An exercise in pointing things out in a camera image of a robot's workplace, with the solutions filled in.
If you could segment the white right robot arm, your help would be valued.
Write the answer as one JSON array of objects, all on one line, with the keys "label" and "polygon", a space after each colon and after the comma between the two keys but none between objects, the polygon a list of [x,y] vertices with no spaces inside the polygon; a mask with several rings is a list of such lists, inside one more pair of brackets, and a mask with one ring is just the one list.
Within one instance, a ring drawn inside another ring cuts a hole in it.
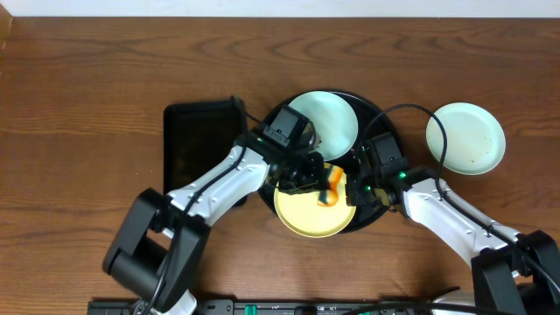
[{"label": "white right robot arm", "polygon": [[385,177],[350,173],[346,201],[399,211],[428,228],[470,267],[473,292],[434,299],[435,314],[557,314],[559,247],[542,230],[524,234],[500,224],[420,167]]}]

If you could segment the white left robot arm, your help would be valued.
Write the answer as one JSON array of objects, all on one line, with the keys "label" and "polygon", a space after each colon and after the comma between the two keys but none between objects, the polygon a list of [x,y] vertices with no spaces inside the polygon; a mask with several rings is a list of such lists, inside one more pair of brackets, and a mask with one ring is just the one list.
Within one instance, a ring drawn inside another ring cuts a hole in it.
[{"label": "white left robot arm", "polygon": [[192,183],[166,194],[144,190],[108,248],[104,272],[142,299],[144,314],[193,313],[197,301],[189,289],[213,224],[268,178],[296,192],[323,182],[319,143],[315,131],[245,131]]}]

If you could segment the green and orange sponge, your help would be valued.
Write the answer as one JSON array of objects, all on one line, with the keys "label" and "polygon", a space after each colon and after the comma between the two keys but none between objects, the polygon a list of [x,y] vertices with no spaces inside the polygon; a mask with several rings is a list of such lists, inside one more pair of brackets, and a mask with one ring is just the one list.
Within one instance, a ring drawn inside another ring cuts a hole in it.
[{"label": "green and orange sponge", "polygon": [[318,195],[318,205],[321,207],[332,207],[339,201],[338,184],[344,174],[343,169],[329,164],[325,168],[326,189],[321,190]]}]

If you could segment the mint plate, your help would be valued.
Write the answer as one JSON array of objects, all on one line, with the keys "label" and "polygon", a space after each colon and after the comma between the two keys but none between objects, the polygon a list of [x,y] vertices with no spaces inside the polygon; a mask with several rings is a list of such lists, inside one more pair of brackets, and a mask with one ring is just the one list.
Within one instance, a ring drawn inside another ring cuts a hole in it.
[{"label": "mint plate", "polygon": [[359,131],[357,116],[340,96],[311,91],[297,96],[289,106],[314,124],[320,139],[316,151],[325,161],[341,158],[353,147]]},{"label": "mint plate", "polygon": [[468,102],[444,105],[426,126],[432,156],[440,159],[447,142],[444,167],[463,175],[490,172],[503,159],[506,138],[498,120],[486,109]]}]

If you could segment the yellow plate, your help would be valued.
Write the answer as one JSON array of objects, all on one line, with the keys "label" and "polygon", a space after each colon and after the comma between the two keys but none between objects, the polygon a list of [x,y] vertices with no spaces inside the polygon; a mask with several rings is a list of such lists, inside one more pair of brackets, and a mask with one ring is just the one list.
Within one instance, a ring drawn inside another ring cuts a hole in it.
[{"label": "yellow plate", "polygon": [[289,195],[274,191],[276,214],[283,224],[293,232],[311,238],[323,238],[342,231],[352,220],[356,206],[346,203],[344,173],[338,184],[339,201],[334,206],[319,206],[319,192]]}]

